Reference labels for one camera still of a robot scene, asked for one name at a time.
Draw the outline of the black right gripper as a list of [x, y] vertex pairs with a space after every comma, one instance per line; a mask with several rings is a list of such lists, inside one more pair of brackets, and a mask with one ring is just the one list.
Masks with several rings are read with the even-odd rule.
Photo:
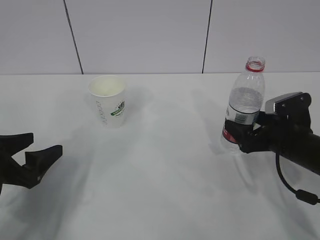
[[314, 160], [315, 135], [311, 120], [295, 121], [292, 118], [269, 118], [260, 111], [253, 125], [232, 120], [224, 122], [224, 138], [239, 144], [245, 153], [271, 151], [289, 160]]

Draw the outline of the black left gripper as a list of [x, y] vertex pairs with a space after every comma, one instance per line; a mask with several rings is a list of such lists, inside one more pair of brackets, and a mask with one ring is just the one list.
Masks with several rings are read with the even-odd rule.
[[34, 143], [32, 132], [0, 136], [0, 190], [3, 184], [32, 189], [38, 185], [50, 167], [63, 155], [63, 146], [25, 152], [25, 164], [13, 156]]

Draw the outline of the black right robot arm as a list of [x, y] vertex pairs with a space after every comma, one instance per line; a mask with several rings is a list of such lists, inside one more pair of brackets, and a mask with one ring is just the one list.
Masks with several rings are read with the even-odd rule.
[[266, 114], [261, 111], [257, 124], [260, 127], [253, 129], [251, 125], [226, 120], [224, 126], [243, 153], [278, 153], [291, 162], [320, 174], [320, 137], [313, 134], [308, 110], [296, 116]]

